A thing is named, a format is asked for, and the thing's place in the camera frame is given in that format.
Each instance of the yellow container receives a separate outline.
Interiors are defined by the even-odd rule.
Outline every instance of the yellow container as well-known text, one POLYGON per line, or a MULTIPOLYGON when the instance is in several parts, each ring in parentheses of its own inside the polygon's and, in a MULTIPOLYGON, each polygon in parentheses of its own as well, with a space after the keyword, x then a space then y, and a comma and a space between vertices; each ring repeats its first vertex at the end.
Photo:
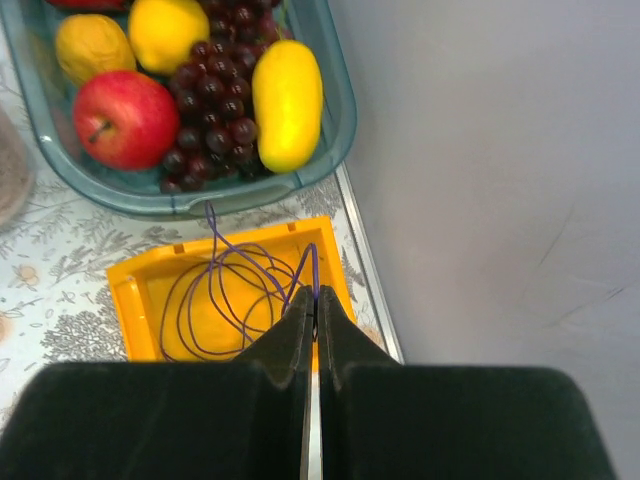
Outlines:
MULTIPOLYGON (((300 263, 305 248, 314 243, 318 249, 320 284, 333 287, 347 315, 351 321, 355 321, 328 217, 238 233, 230 235, 227 240, 235 246, 256 243, 293 270, 300 263)), ((212 238, 158 247, 107 270, 129 360, 165 361, 165 355, 178 361, 229 360, 237 353, 225 352, 234 352, 243 347, 242 333, 225 321, 211 302, 206 276, 193 289, 190 324, 187 315, 188 301, 181 305, 182 298, 190 291, 190 283, 206 269, 206 264, 211 260, 212 248, 212 238), (191 267, 194 269, 176 284, 176 279, 191 267), (167 302, 174 284, 171 301, 167 302)), ((226 250, 227 247, 218 240, 216 255, 226 250)), ((251 255, 251 258, 263 267, 269 265, 264 257, 251 255)), ((249 262, 237 254, 230 255, 227 261, 249 266, 249 262)), ((242 271, 247 272, 245 276, 250 276, 253 283, 260 283, 257 274, 248 273, 246 269, 242 271)), ((284 286, 290 284, 290 280, 282 273, 274 270, 272 273, 284 286)), ((230 316, 230 310, 220 292, 217 272, 213 278, 214 298, 221 310, 230 316)), ((300 281, 304 285, 313 283, 311 256, 307 259, 300 281)), ((255 330, 268 329, 272 318, 274 321, 279 320, 282 300, 273 298, 272 315, 267 301, 256 304, 256 301, 264 297, 264 289, 250 285, 227 269, 223 270, 221 284, 238 318, 249 318, 247 326, 253 330, 247 330, 246 333, 254 341, 260 335, 255 330)), ((272 284, 266 284, 270 290, 274 290, 272 284)), ((315 352, 314 365, 317 365, 315 352)))

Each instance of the orange plastic box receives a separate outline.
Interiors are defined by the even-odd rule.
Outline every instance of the orange plastic box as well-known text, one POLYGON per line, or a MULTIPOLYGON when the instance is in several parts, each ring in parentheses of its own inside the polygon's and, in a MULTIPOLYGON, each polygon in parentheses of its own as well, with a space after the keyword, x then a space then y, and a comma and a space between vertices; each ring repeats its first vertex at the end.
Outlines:
MULTIPOLYGON (((330 285, 334 288, 347 315, 352 321, 355 321, 331 220, 328 217, 301 220, 238 233, 230 235, 227 240, 232 245, 247 242, 257 243, 270 255, 283 260, 294 270, 297 268, 307 245, 314 243, 318 249, 320 284, 330 285)), ((116 264, 107 270, 129 360, 165 360, 160 349, 160 327, 169 292, 176 279, 187 269, 197 264, 204 265, 211 260, 212 248, 213 238, 158 247, 116 264)), ((224 244, 220 241, 217 242, 216 254, 220 254, 226 249, 224 244)), ((263 266, 267 265, 264 258, 254 255, 252 258, 263 266)), ((230 256, 229 261, 249 265, 237 254, 230 256)), ((198 354, 196 356, 185 346, 186 342, 186 345, 193 347, 194 342, 190 335, 184 333, 188 331, 185 313, 187 304, 185 302, 180 306, 180 302, 187 293, 191 281, 203 270, 204 267, 198 267, 185 275, 174 287, 172 300, 167 304, 162 342, 165 352, 176 360, 228 360, 233 358, 235 354, 220 354, 218 352, 231 352, 242 347, 242 334, 229 325, 214 308, 209 298, 206 279, 195 289, 193 295, 191 331, 200 348, 196 351, 211 351, 216 354, 198 354)), ((275 274, 275 277, 283 285, 290 283, 284 275, 275 274)), ((300 281, 304 285, 311 285, 312 279, 313 269, 309 257, 300 281)), ((264 290, 251 286, 230 273, 224 273, 223 285, 229 303, 238 317, 244 318, 246 314, 250 313, 247 325, 261 330, 266 330, 270 326, 272 315, 267 302, 261 302, 250 311, 256 300, 264 296, 264 290)), ((214 286, 214 298, 218 305, 223 306, 223 312, 228 313, 229 310, 224 306, 217 283, 214 282, 214 286)), ((280 318, 282 301, 274 299, 273 307, 274 320, 277 321, 280 318)), ((252 334, 253 340, 257 339, 256 335, 252 334)))

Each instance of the floral pattern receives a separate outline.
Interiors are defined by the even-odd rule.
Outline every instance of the floral pattern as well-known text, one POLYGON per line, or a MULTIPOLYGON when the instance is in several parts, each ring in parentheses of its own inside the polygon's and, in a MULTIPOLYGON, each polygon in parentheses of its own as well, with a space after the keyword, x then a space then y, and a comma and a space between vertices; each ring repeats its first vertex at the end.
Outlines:
MULTIPOLYGON (((35 158, 22 212, 0 226, 0 432, 20 392, 51 362, 125 360, 105 269, 154 246, 210 235, 205 221, 163 224, 104 210, 64 184, 42 158, 0 33, 0 102, 35 158)), ((225 234, 308 217, 332 218, 359 326, 383 345, 335 177, 276 204, 222 217, 225 234)))

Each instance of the yellow fruit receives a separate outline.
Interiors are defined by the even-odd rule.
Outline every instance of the yellow fruit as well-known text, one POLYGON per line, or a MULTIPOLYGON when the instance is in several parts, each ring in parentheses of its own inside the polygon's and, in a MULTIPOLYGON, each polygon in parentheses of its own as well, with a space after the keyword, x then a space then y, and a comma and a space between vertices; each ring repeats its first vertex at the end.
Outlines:
POLYGON ((71 15, 56 34, 56 57, 71 81, 82 86, 100 73, 135 70, 127 36, 104 15, 71 15))
POLYGON ((322 77, 313 52, 295 40, 274 43, 256 65, 252 88, 262 163, 276 173, 302 167, 322 121, 322 77))
POLYGON ((196 0, 136 0, 131 7, 131 47, 151 73, 171 75, 194 43, 208 39, 209 19, 196 0))

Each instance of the red object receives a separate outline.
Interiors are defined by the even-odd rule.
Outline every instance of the red object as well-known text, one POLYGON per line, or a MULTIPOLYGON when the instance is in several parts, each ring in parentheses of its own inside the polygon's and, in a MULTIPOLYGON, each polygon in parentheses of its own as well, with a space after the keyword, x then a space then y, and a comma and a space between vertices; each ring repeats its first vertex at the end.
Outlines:
POLYGON ((47 0, 47 2, 58 8, 112 12, 129 10, 132 3, 131 0, 47 0))
POLYGON ((120 170, 155 167, 174 144, 180 116, 169 91, 138 72, 97 75, 78 92, 73 125, 82 146, 120 170))

